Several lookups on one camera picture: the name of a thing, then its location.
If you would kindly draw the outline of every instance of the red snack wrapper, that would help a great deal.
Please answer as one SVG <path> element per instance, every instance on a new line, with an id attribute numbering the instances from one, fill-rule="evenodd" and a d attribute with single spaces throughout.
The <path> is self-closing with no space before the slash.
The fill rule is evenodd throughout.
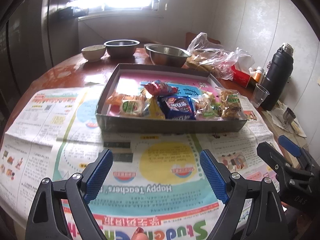
<path id="1" fill-rule="evenodd" d="M 146 90 L 153 96 L 169 96 L 178 92 L 178 88 L 170 87 L 166 83 L 156 80 L 149 84 L 143 85 Z"/>

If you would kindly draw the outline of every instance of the blue gripper pad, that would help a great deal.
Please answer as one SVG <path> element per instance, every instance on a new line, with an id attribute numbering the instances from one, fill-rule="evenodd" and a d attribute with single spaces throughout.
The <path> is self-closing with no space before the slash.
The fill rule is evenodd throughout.
<path id="1" fill-rule="evenodd" d="M 85 180 L 83 180 L 83 182 L 86 183 L 86 190 L 83 199 L 87 204 L 89 204 L 91 200 L 96 199 L 102 187 L 102 184 L 111 169 L 112 163 L 112 152 L 110 150 L 104 150 L 102 153 L 99 154 L 99 157 L 94 163 L 89 164 L 93 165 L 91 167 L 93 168 L 91 172 L 90 167 L 88 167 L 89 165 L 85 168 L 89 168 L 88 173 L 90 172 L 88 176 L 84 175 Z"/>
<path id="2" fill-rule="evenodd" d="M 286 136 L 281 135 L 278 138 L 279 144 L 286 149 L 293 157 L 300 157 L 301 151 L 300 147 L 296 145 L 294 142 L 292 142 L 290 139 L 288 139 Z"/>
<path id="3" fill-rule="evenodd" d="M 221 200 L 223 204 L 226 204 L 229 200 L 229 196 L 226 190 L 226 182 L 220 175 L 219 171 L 213 164 L 206 151 L 202 151 L 200 153 L 200 165 L 209 181 L 209 184 L 216 198 Z"/>

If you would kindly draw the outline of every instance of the table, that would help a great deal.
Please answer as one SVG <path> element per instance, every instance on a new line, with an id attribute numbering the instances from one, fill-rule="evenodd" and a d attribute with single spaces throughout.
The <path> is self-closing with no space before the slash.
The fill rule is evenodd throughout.
<path id="1" fill-rule="evenodd" d="M 28 103 L 28 101 L 32 98 L 32 96 L 43 89 L 51 89 L 51 88 L 69 88 L 69 87 L 84 87 L 89 82 L 94 83 L 106 83 L 110 78 L 113 70 L 119 63 L 135 63 L 135 64 L 145 64 L 152 65 L 152 62 L 149 56 L 145 53 L 144 49 L 137 49 L 136 53 L 133 57 L 126 59 L 111 59 L 106 53 L 105 56 L 97 62 L 87 62 L 86 59 L 83 58 L 82 54 L 75 55 L 60 64 L 56 65 L 54 68 L 47 71 L 37 80 L 33 81 L 28 90 L 23 94 L 17 105 L 15 106 L 12 114 L 9 117 L 9 120 L 6 124 L 5 130 L 12 125 L 16 117 Z M 219 82 L 227 89 L 238 90 L 241 95 L 246 96 L 248 98 L 251 97 L 253 93 L 253 88 L 243 88 L 240 85 L 230 81 L 230 80 L 222 80 L 219 79 Z M 273 127 L 270 122 L 264 119 L 268 128 L 274 133 Z M 288 158 L 288 153 L 282 147 L 280 147 L 284 156 Z M 9 225 L 10 230 L 13 229 L 13 223 L 11 218 L 7 219 L 7 223 Z"/>

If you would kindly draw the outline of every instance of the window sill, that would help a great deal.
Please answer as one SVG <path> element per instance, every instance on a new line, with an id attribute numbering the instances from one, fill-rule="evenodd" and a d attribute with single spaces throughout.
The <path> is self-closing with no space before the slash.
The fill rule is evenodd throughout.
<path id="1" fill-rule="evenodd" d="M 100 17 L 108 17 L 108 16 L 148 16 L 148 17 L 157 17 L 163 18 L 163 12 L 157 10 L 140 10 L 140 9 L 119 9 L 119 10 L 107 10 L 102 12 L 91 13 L 86 16 L 79 17 L 79 21 L 93 19 L 93 18 L 100 18 Z"/>

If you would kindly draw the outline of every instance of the blue snack package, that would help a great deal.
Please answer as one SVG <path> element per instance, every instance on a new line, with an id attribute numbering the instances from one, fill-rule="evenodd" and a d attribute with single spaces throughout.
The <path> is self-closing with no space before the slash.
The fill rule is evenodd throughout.
<path id="1" fill-rule="evenodd" d="M 194 120 L 195 113 L 191 97 L 158 97 L 160 108 L 166 119 Z"/>

